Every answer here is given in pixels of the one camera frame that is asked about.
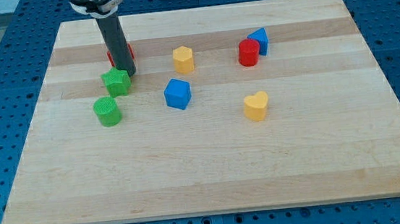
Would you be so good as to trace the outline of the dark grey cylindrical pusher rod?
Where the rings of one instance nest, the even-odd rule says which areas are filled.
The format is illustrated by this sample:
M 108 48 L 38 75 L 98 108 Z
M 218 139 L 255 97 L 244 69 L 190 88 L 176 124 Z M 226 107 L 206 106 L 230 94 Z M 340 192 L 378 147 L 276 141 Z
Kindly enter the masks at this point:
M 96 22 L 114 61 L 114 66 L 118 70 L 126 71 L 130 77 L 133 76 L 136 66 L 118 16 L 112 14 L 107 18 L 97 19 Z

